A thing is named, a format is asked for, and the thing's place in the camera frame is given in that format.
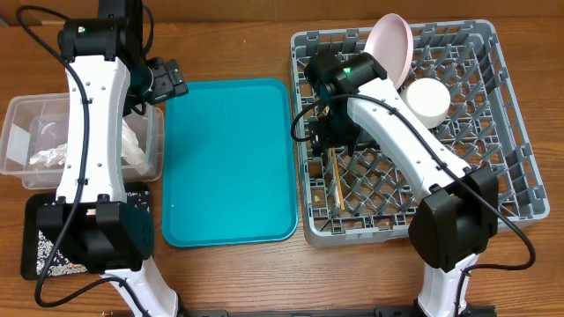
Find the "gray crate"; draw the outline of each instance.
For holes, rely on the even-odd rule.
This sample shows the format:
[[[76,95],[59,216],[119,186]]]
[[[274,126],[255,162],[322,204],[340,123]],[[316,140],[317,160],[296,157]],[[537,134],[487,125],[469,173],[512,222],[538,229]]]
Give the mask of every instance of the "gray crate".
[[[449,117],[433,133],[473,166],[490,166],[500,181],[499,209],[519,227],[548,215],[549,205],[494,26],[485,20],[411,25],[413,61],[407,82],[441,80],[450,91]],[[330,50],[342,61],[364,49],[371,27],[296,33],[291,40],[293,112],[316,96],[304,78],[309,57]],[[308,116],[297,135],[308,134]],[[401,173],[381,152],[348,157],[336,149],[346,211],[335,206],[331,158],[298,144],[306,240],[317,247],[383,242],[407,236],[417,211]],[[500,221],[500,231],[508,231]]]

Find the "clear plastic container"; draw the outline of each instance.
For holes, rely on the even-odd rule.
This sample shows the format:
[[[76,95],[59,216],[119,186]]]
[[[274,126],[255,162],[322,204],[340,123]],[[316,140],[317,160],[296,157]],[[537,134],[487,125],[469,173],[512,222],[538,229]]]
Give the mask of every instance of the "clear plastic container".
[[[145,160],[132,166],[122,159],[123,181],[156,181],[163,166],[162,112],[148,107],[144,116],[131,114],[124,120],[135,132]],[[29,159],[38,151],[65,144],[68,128],[68,93],[14,98],[8,106],[0,137],[0,173],[19,177],[27,189],[58,187],[63,177],[62,165],[30,165]]]

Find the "wooden surface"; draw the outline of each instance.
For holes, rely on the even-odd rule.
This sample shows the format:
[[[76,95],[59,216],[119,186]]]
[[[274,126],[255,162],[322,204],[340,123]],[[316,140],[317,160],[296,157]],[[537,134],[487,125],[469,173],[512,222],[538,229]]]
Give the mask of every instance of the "wooden surface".
[[[35,4],[60,11],[71,18],[90,18],[98,13],[98,0],[2,0],[0,17],[15,25],[20,4]],[[404,18],[502,18],[564,16],[562,0],[144,0],[155,20],[172,22],[311,21],[380,18],[395,12]],[[30,23],[53,21],[48,14],[33,12]]]
[[[497,305],[502,317],[562,316],[564,24],[558,18],[494,18],[492,22],[552,210],[547,219],[525,230],[537,248],[537,264],[524,272],[476,272],[467,299],[475,305]],[[176,58],[189,81],[274,77],[289,85],[292,34],[373,24],[373,20],[365,20],[158,25],[151,55]],[[58,28],[37,30],[55,43]],[[63,68],[22,30],[0,29],[0,42],[4,44],[0,50],[0,120],[15,96],[67,90]],[[315,248],[304,240],[301,222],[291,239],[279,243],[170,247],[160,233],[161,182],[151,184],[151,188],[154,258],[168,284],[190,309],[370,309],[410,304],[421,289],[423,261],[408,240]],[[24,205],[32,194],[19,179],[0,175],[0,315],[100,316],[102,312],[126,309],[108,285],[58,308],[44,310],[35,305],[35,283],[19,275]],[[517,264],[525,260],[522,243],[515,235],[503,233],[490,241],[480,262]],[[49,280],[45,298],[61,298],[94,278],[82,275]]]

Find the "black speckled tray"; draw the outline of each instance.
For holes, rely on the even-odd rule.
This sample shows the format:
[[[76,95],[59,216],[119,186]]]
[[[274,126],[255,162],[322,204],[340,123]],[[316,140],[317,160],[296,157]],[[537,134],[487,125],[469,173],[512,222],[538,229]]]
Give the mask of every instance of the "black speckled tray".
[[[143,182],[125,184],[127,203],[149,211],[151,195],[149,188]],[[36,224],[36,214],[39,207],[55,202],[55,193],[33,195],[27,200],[24,222],[24,243],[21,250],[20,274],[26,280],[36,280],[38,272],[45,265],[53,243],[45,238]],[[65,276],[84,273],[86,268],[80,264],[73,264],[60,252],[57,252],[53,265],[49,269],[48,277]]]

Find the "pink plate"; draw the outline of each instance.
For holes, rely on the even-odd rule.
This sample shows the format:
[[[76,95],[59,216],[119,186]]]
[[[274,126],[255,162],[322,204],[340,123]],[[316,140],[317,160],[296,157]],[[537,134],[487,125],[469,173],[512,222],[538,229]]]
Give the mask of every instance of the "pink plate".
[[[381,64],[398,89],[404,83],[412,64],[412,29],[397,14],[386,14],[370,32],[364,51]]]

